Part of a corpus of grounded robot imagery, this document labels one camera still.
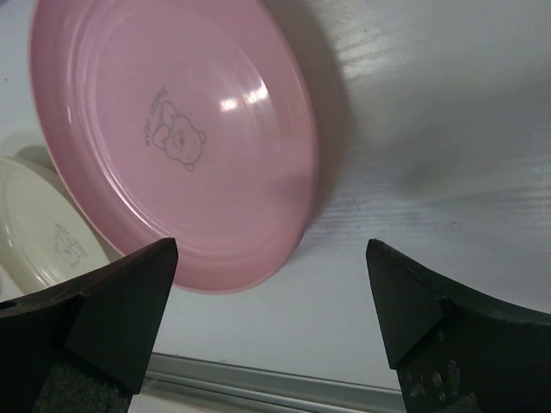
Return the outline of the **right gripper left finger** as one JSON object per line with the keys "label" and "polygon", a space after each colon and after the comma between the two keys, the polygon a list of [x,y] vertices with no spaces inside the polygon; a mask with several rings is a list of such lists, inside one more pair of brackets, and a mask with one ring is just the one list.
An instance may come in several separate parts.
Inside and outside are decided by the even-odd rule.
{"label": "right gripper left finger", "polygon": [[126,412],[139,394],[175,277],[163,238],[1,304],[3,412]]}

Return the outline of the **pink plate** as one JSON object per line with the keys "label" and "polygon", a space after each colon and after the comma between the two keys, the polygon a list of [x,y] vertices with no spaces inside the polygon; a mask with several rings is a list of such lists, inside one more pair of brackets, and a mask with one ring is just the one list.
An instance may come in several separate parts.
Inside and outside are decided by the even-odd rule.
{"label": "pink plate", "polygon": [[261,2],[38,1],[29,72],[57,171],[121,254],[172,237],[178,287],[235,293],[296,251],[319,138]]}

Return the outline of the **cream plate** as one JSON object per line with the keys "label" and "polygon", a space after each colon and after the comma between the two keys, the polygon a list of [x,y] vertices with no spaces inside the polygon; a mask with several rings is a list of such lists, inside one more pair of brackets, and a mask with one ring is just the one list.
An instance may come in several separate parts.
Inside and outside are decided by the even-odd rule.
{"label": "cream plate", "polygon": [[55,172],[19,158],[1,159],[1,268],[22,293],[120,258],[81,214]]}

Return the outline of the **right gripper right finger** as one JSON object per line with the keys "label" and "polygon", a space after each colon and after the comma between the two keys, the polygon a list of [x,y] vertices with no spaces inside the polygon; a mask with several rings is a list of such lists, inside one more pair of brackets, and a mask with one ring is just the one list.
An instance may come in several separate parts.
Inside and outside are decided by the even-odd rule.
{"label": "right gripper right finger", "polygon": [[409,412],[548,412],[550,316],[366,249],[387,361]]}

